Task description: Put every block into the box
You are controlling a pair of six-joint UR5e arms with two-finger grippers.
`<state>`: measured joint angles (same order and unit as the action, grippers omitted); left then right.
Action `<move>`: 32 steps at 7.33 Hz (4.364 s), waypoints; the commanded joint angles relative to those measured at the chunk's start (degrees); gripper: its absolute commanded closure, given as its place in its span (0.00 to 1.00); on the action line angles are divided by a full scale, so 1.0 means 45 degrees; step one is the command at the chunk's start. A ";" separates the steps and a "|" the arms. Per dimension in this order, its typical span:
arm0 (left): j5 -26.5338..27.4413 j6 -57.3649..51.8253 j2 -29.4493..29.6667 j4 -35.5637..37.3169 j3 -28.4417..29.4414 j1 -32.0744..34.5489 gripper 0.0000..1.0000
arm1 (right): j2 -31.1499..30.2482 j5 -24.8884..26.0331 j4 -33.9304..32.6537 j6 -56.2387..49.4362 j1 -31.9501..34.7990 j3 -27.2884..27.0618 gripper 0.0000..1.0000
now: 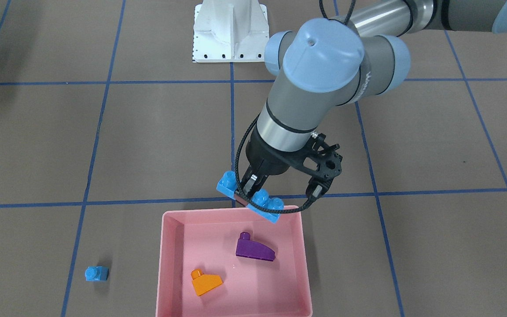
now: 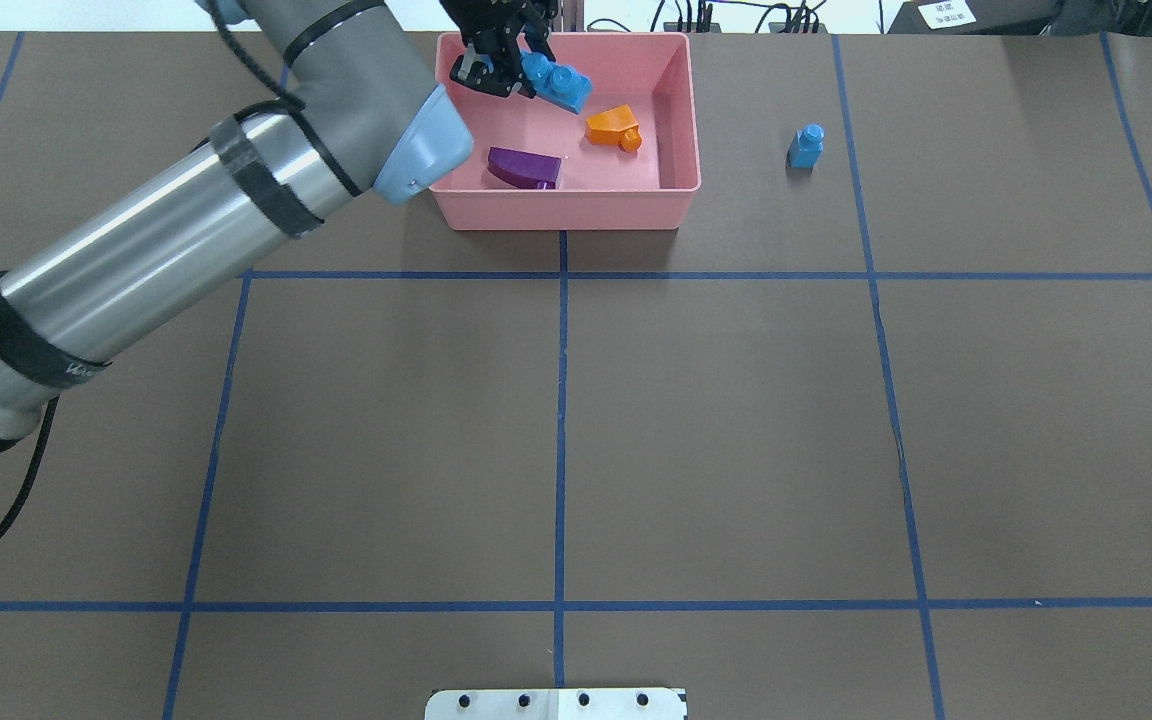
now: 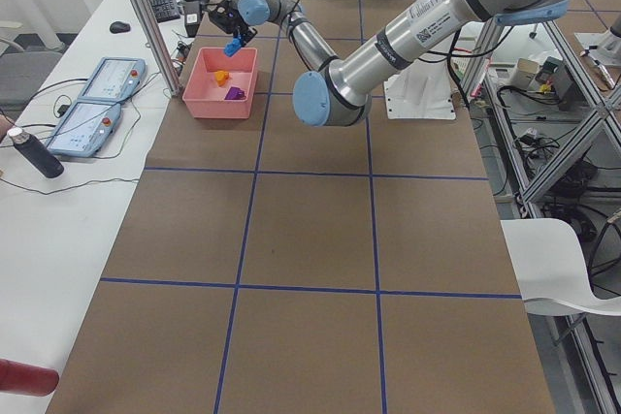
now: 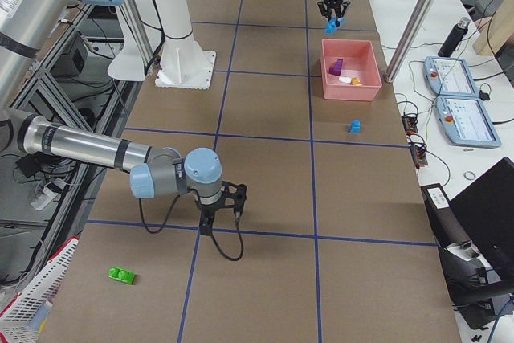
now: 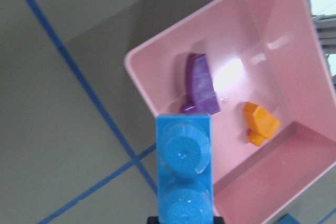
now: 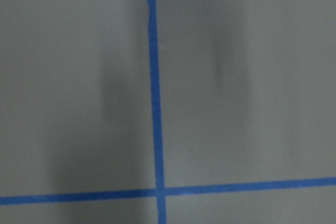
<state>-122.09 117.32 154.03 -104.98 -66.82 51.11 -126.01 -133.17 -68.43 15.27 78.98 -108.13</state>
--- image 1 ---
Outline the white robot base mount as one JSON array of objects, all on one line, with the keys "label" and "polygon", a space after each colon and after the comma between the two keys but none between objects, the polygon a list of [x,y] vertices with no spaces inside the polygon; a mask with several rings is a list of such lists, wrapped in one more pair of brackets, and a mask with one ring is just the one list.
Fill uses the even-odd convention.
[{"label": "white robot base mount", "polygon": [[257,0],[204,0],[194,9],[192,62],[264,61],[268,9]]}]

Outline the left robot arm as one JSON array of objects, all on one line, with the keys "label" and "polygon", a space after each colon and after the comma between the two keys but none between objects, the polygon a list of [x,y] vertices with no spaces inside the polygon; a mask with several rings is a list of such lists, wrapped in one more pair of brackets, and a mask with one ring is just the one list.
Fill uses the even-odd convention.
[{"label": "left robot arm", "polygon": [[276,80],[246,133],[248,169],[227,171],[217,190],[251,199],[270,175],[295,168],[310,175],[308,198],[321,197],[342,157],[316,129],[331,108],[402,84],[411,56],[401,36],[423,29],[507,33],[507,0],[383,0],[274,34],[265,64]]}]

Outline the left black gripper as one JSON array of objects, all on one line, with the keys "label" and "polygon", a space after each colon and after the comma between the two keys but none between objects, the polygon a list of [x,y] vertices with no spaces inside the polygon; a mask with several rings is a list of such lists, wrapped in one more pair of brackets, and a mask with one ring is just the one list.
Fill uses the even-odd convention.
[{"label": "left black gripper", "polygon": [[270,146],[258,132],[251,133],[250,140],[246,145],[246,158],[248,168],[237,183],[235,192],[241,192],[248,199],[260,189],[270,175],[281,175],[289,168],[301,170],[300,150],[282,151]]}]

